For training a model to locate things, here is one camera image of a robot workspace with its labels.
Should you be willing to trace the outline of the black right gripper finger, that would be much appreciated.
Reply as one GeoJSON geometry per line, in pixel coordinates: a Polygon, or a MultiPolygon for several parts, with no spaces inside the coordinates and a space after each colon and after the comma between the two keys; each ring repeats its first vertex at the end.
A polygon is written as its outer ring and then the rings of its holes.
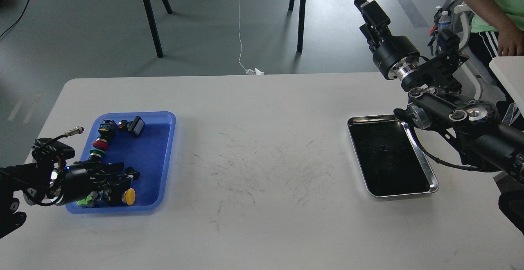
{"type": "Polygon", "coordinates": [[[381,44],[391,35],[391,19],[375,0],[354,0],[354,5],[363,17],[364,24],[359,29],[369,44],[381,44]]]}

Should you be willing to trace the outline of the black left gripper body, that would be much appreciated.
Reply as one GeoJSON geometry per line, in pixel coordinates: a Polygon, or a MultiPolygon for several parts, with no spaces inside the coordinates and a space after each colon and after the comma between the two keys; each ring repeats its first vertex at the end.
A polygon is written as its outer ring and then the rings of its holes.
{"type": "Polygon", "coordinates": [[[102,190],[104,164],[73,164],[65,169],[60,197],[56,205],[85,199],[90,193],[102,190]]]}

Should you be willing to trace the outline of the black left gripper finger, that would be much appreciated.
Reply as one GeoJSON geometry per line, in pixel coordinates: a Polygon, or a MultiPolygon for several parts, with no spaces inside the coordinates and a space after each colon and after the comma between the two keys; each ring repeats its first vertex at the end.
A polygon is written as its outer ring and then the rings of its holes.
{"type": "Polygon", "coordinates": [[[103,186],[103,188],[98,192],[98,195],[100,198],[99,204],[106,205],[102,201],[102,195],[104,191],[112,190],[112,189],[117,189],[117,190],[122,189],[123,190],[123,189],[131,188],[131,183],[140,178],[140,171],[137,171],[136,169],[135,171],[136,173],[134,177],[126,176],[124,172],[120,174],[111,175],[109,180],[106,182],[105,186],[103,186]]]}
{"type": "Polygon", "coordinates": [[[88,171],[91,174],[120,174],[124,169],[124,165],[123,162],[92,162],[90,166],[88,166],[88,171]]]}

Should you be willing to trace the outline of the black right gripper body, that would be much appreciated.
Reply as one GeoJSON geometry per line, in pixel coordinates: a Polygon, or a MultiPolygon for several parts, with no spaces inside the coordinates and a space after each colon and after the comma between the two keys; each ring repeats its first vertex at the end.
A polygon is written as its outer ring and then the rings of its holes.
{"type": "Polygon", "coordinates": [[[420,53],[405,36],[386,36],[370,41],[373,63],[387,80],[404,80],[418,69],[420,53]]]}

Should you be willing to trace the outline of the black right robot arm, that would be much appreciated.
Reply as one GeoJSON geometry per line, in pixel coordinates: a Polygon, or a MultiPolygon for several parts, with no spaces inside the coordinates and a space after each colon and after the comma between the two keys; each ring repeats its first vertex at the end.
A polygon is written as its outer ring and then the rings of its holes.
{"type": "Polygon", "coordinates": [[[460,38],[448,27],[436,30],[438,49],[432,59],[421,58],[405,36],[395,36],[390,18],[375,1],[355,0],[364,19],[360,31],[373,54],[373,63],[387,80],[399,79],[408,106],[394,114],[412,128],[435,131],[461,159],[457,169],[504,171],[523,184],[523,132],[501,120],[496,104],[461,94],[453,74],[468,60],[459,51],[460,38]]]}

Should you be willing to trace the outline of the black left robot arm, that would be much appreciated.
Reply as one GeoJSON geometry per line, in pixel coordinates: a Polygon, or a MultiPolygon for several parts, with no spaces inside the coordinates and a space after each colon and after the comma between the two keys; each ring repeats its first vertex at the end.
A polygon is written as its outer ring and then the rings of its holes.
{"type": "Polygon", "coordinates": [[[140,171],[125,167],[123,162],[80,161],[56,172],[56,179],[51,179],[51,168],[40,168],[36,163],[1,169],[2,237],[21,227],[27,218],[18,210],[16,191],[24,194],[28,205],[43,207],[85,199],[90,207],[99,203],[114,207],[133,205],[136,200],[131,183],[139,179],[140,171]]]}

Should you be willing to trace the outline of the person's hand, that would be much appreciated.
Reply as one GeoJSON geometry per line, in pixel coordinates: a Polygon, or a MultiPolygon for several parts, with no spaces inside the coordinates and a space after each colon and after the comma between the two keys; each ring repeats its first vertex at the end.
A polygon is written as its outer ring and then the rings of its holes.
{"type": "Polygon", "coordinates": [[[499,57],[517,57],[524,54],[524,33],[516,27],[501,29],[497,42],[499,57]]]}

